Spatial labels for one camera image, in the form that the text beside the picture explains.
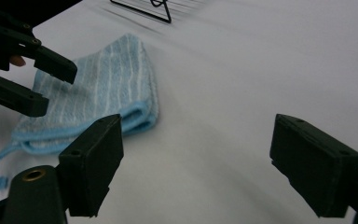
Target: white surface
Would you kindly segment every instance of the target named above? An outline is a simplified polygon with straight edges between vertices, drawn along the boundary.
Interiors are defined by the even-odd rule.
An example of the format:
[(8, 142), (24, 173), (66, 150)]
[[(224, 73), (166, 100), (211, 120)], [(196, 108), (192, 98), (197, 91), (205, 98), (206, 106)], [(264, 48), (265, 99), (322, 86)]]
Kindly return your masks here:
[[(34, 34), (70, 59), (138, 35), (156, 70), (160, 116), (124, 139), (99, 216), (69, 223), (352, 222), (351, 209), (345, 219), (317, 218), (270, 164), (269, 147), (282, 113), (358, 151), (358, 1), (209, 1), (171, 25), (102, 8), (126, 14), (83, 0)], [(31, 88), (34, 72), (27, 60), (0, 76)], [(18, 115), (0, 106), (0, 149)], [(0, 172), (46, 163), (56, 159), (17, 154)]]

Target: light blue cloth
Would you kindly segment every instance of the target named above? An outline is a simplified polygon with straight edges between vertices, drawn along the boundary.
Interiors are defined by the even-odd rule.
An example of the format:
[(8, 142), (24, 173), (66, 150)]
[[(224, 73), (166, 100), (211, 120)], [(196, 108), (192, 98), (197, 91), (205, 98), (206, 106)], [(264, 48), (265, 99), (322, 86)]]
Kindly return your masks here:
[[(123, 135), (152, 128), (158, 117), (156, 82), (140, 39), (123, 35), (97, 53), (74, 60), (74, 85), (37, 71), (33, 90), (49, 99), (41, 118), (21, 116), (0, 160), (16, 150), (31, 154), (63, 151), (93, 121), (119, 113)], [(0, 189), (8, 177), (0, 176)]]

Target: black metal wire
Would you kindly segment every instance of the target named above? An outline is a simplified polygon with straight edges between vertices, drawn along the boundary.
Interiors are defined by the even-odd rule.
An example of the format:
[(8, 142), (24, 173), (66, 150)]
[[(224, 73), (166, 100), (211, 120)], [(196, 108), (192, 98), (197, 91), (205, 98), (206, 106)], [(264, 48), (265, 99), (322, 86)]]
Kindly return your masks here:
[(110, 0), (111, 3), (115, 4), (115, 5), (118, 5), (118, 6), (121, 6), (121, 7), (124, 7), (124, 8), (127, 8), (127, 9), (130, 9), (130, 10), (134, 10), (138, 13), (141, 13), (141, 14), (144, 14), (148, 17), (151, 17), (155, 20), (158, 20), (158, 21), (164, 21), (164, 22), (167, 22), (167, 23), (171, 23), (172, 22), (172, 19), (171, 19), (171, 14), (170, 14), (170, 11), (168, 10), (168, 6), (167, 6), (167, 1), (168, 0), (162, 0), (162, 1), (158, 1), (158, 0), (150, 0), (150, 3), (153, 5), (153, 7), (161, 7), (161, 5), (164, 6), (164, 9), (165, 9), (165, 12), (167, 14), (167, 18), (163, 18), (163, 17), (160, 17), (156, 14), (152, 14), (150, 12), (147, 12), (147, 11), (143, 11), (137, 7), (131, 7), (129, 5), (125, 5), (123, 3), (119, 3), (118, 1), (115, 1), (115, 0)]

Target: brass insert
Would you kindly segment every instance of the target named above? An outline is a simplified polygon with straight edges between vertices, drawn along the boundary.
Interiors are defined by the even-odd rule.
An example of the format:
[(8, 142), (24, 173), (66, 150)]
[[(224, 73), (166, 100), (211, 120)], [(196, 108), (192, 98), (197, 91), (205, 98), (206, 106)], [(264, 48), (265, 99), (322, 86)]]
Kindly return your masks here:
[(36, 169), (28, 172), (27, 174), (22, 176), (23, 181), (34, 181), (37, 179), (42, 178), (46, 174), (46, 171), (44, 169)]

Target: blue towel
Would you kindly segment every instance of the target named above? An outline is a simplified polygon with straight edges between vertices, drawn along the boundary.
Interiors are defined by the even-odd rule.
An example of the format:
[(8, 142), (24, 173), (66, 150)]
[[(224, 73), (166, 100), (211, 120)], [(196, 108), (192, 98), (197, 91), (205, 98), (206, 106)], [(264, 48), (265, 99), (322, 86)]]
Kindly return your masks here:
[[(11, 141), (0, 152), (24, 150), (31, 154), (59, 153), (92, 122), (119, 113), (123, 136), (152, 128), (158, 117), (156, 82), (140, 39), (123, 35), (104, 49), (74, 60), (74, 85), (40, 70), (33, 90), (49, 99), (48, 112), (41, 118), (21, 115)], [(0, 176), (0, 189), (8, 177)]]

